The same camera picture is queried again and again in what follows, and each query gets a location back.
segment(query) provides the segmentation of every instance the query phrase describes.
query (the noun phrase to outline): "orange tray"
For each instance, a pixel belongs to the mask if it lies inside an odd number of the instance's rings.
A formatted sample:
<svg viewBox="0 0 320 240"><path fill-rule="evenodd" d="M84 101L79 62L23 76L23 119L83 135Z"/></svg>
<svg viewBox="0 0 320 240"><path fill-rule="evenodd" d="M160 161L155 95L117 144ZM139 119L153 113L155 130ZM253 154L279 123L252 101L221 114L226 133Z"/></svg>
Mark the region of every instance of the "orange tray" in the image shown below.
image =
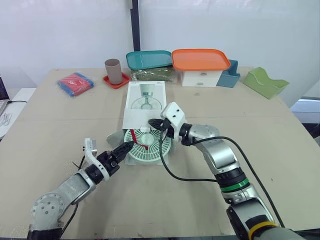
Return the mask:
<svg viewBox="0 0 320 240"><path fill-rule="evenodd" d="M117 85L110 83L108 76L104 76L102 80L113 89L119 89L130 81L130 77L127 74L122 73L122 83Z"/></svg>
<svg viewBox="0 0 320 240"><path fill-rule="evenodd" d="M218 71L226 70L231 65L222 51L201 48L174 50L172 64L181 71Z"/></svg>

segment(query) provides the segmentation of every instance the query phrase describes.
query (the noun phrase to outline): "orange lid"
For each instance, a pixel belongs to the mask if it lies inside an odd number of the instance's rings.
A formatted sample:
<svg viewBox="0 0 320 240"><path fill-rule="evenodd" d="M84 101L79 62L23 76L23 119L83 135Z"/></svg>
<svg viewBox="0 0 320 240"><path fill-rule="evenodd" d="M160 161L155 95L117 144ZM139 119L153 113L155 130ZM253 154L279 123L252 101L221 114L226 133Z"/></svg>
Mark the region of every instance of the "orange lid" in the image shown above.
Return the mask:
<svg viewBox="0 0 320 240"><path fill-rule="evenodd" d="M172 64L181 71L217 71L230 67L227 56L217 49L177 49L172 52Z"/></svg>

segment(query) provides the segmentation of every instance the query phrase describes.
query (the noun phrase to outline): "black pole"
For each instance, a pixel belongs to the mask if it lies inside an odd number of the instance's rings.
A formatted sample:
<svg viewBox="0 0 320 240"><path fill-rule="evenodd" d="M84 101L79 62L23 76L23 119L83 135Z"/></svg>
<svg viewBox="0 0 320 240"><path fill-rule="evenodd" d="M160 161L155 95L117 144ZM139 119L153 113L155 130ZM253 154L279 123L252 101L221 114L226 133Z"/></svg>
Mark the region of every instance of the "black pole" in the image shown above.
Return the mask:
<svg viewBox="0 0 320 240"><path fill-rule="evenodd" d="M132 0L131 14L131 27L132 27L132 40L133 50L140 51L140 27L139 27L139 4L138 0Z"/></svg>

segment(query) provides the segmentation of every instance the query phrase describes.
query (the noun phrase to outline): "red saucer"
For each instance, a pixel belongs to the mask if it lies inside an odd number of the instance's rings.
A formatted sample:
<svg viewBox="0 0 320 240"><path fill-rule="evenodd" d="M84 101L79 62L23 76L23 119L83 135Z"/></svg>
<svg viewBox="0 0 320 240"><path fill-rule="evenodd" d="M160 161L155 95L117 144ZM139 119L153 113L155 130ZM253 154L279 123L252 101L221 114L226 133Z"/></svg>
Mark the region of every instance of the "red saucer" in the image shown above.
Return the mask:
<svg viewBox="0 0 320 240"><path fill-rule="evenodd" d="M122 73L122 83L116 84L116 85L110 83L108 76L104 76L103 81L106 84L108 84L110 87L112 87L113 89L118 89L118 88L121 88L122 86L126 85L130 81L130 77L127 74Z"/></svg>

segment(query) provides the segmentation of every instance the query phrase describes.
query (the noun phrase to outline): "green ring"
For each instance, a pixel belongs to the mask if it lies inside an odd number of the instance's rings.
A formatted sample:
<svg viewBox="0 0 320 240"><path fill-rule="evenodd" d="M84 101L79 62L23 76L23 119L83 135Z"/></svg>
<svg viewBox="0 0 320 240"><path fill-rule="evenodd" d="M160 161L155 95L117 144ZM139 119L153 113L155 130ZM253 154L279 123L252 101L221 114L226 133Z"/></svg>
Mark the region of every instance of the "green ring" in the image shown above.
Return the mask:
<svg viewBox="0 0 320 240"><path fill-rule="evenodd" d="M231 185L231 186L226 186L226 187L220 187L222 192L230 192L232 190L237 190L239 188L242 188L243 186L245 186L246 184L249 183L248 178L245 178L243 181L235 184L235 185Z"/></svg>

